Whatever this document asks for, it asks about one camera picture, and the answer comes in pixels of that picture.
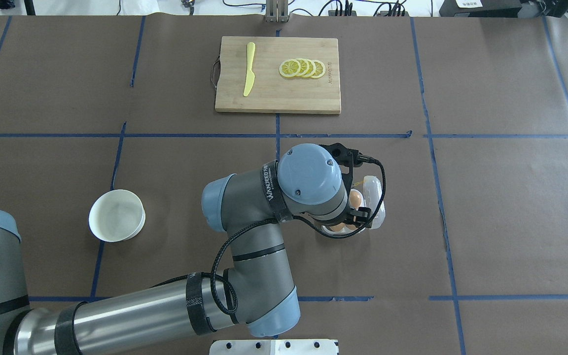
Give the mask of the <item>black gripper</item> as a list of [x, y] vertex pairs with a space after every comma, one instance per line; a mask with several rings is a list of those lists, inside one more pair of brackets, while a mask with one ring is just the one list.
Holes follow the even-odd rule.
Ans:
[[320, 219], [319, 222], [326, 227], [337, 225], [341, 222], [354, 224], [358, 227], [354, 232], [361, 232], [370, 225], [372, 213], [370, 213], [369, 208], [352, 209], [349, 204], [349, 192], [353, 185], [354, 168], [360, 168], [363, 164], [374, 164], [374, 158], [360, 153], [359, 150], [347, 148], [341, 143], [321, 144], [320, 146], [330, 153], [335, 164], [347, 168], [348, 171], [341, 173], [341, 180], [344, 186], [344, 191], [340, 195], [342, 197], [341, 203], [335, 211], [327, 215], [327, 220]]

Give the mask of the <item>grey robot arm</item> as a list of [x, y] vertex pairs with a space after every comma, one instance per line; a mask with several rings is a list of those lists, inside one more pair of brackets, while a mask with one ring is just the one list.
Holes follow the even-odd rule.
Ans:
[[209, 272], [174, 277], [58, 313], [32, 309], [16, 221], [0, 211], [0, 355], [110, 355], [245, 323], [252, 336], [287, 332], [300, 319], [297, 287], [281, 224], [299, 220], [336, 240], [372, 228], [382, 208], [354, 207], [353, 168], [379, 160], [334, 144], [298, 144], [261, 169], [210, 182], [202, 194], [208, 225], [228, 236]]

